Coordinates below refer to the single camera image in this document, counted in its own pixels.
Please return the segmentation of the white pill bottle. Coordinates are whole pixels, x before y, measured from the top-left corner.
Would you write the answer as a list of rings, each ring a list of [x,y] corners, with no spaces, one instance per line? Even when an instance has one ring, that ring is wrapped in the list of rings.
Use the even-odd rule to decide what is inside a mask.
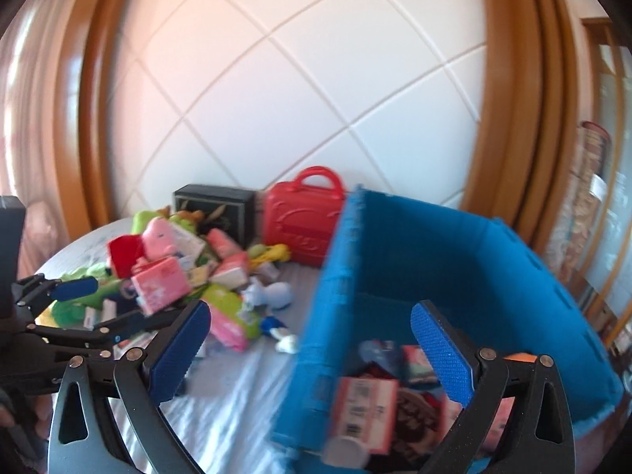
[[[322,462],[336,468],[363,470],[370,457],[371,454],[365,444],[348,435],[333,436],[322,450]]]

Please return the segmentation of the pink tissue pack with barcode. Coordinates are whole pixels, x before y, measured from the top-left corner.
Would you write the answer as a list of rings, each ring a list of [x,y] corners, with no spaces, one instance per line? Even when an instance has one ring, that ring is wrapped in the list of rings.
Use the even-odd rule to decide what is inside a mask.
[[[340,378],[337,385],[328,441],[345,440],[363,453],[390,453],[399,382],[394,379]]]

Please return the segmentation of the pink green wet wipes pack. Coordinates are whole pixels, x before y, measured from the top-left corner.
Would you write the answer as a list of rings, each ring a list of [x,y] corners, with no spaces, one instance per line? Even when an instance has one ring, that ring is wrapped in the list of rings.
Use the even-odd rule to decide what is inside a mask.
[[[200,300],[210,309],[210,334],[224,347],[244,352],[260,336],[259,314],[246,310],[242,297],[236,292],[210,284],[201,293]]]

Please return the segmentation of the blue knit pouch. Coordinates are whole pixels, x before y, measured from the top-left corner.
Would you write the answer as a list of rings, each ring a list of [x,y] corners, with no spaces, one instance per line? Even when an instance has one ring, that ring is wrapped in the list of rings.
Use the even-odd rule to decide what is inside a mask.
[[[262,335],[272,337],[276,340],[286,336],[287,326],[273,314],[262,318],[259,323],[259,329]]]

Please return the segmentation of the rolled floral carpet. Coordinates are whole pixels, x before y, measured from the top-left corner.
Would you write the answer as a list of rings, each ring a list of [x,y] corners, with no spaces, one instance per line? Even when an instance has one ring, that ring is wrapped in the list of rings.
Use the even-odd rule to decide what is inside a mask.
[[[601,175],[610,143],[608,132],[597,123],[583,121],[577,128],[567,191],[544,253],[560,284],[567,285],[578,267],[604,198]]]

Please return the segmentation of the grey fluffy plush toy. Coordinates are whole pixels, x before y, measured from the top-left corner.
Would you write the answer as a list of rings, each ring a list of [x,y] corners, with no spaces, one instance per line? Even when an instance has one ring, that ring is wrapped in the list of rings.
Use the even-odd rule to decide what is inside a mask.
[[[375,364],[391,376],[400,377],[403,356],[401,348],[391,340],[364,340],[359,344],[358,355],[364,364]]]

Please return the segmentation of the green yellow dinosaur plush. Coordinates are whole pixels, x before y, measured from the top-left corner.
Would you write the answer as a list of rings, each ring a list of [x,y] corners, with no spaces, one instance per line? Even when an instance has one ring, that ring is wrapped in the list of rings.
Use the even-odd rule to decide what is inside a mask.
[[[62,281],[74,281],[86,277],[93,277],[98,283],[98,288],[92,293],[84,293],[72,299],[54,299],[43,312],[35,319],[35,323],[43,326],[60,327],[70,329],[83,325],[86,317],[86,309],[92,308],[98,311],[103,309],[103,301],[111,293],[115,293],[121,286],[121,279],[104,262],[98,262],[90,267],[79,267],[72,272],[61,276]]]

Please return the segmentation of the blue plastic storage crate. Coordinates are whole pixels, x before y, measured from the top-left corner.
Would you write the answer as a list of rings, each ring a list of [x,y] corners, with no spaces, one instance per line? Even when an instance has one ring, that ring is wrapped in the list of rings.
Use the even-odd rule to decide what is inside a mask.
[[[358,188],[337,223],[272,441],[290,473],[323,473],[334,391],[366,339],[418,341],[414,306],[430,301],[474,349],[551,357],[573,439],[623,397],[605,347],[569,292],[501,220]]]

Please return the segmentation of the white blue duck toy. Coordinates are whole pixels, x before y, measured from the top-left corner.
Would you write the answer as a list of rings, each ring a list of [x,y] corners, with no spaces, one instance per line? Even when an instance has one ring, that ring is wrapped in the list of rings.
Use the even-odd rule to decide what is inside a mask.
[[[251,284],[242,291],[242,306],[247,311],[253,311],[259,307],[269,309],[283,309],[293,301],[292,287],[287,282],[277,281],[270,285],[262,285],[261,281],[251,278]]]

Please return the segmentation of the white bunny plush keychain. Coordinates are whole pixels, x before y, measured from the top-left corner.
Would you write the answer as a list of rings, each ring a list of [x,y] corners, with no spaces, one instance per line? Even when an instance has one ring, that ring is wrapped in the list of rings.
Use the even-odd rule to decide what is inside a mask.
[[[294,333],[290,332],[287,327],[275,327],[271,329],[270,334],[276,341],[275,350],[280,353],[294,355],[298,353],[299,341]]]

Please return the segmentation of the yellow plush toy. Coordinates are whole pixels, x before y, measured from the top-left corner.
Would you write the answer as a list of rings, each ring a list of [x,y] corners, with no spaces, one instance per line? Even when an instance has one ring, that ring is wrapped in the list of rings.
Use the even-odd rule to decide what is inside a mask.
[[[290,249],[285,244],[254,244],[247,249],[247,255],[252,270],[258,269],[265,263],[287,262],[292,257]]]

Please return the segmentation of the maroon knit hat red stars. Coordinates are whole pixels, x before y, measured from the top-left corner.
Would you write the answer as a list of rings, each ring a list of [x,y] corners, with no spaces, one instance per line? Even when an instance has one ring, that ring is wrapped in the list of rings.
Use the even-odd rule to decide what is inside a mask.
[[[374,455],[371,473],[417,473],[433,453],[440,421],[439,383],[431,366],[406,368],[396,396],[396,414],[390,451]]]

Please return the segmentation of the black gift box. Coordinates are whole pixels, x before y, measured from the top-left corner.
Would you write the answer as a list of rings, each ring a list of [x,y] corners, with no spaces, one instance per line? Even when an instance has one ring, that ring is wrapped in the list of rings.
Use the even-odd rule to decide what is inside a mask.
[[[212,229],[224,231],[240,246],[247,247],[256,234],[256,203],[254,190],[243,188],[188,184],[173,193],[176,211],[201,215],[197,222],[199,234]]]

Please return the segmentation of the red plastic toy suitcase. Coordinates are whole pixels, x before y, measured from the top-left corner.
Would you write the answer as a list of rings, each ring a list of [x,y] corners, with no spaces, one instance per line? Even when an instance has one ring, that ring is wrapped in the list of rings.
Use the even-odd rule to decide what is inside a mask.
[[[263,198],[262,242],[285,244],[292,261],[321,267],[346,195],[339,176],[324,166],[274,184]]]

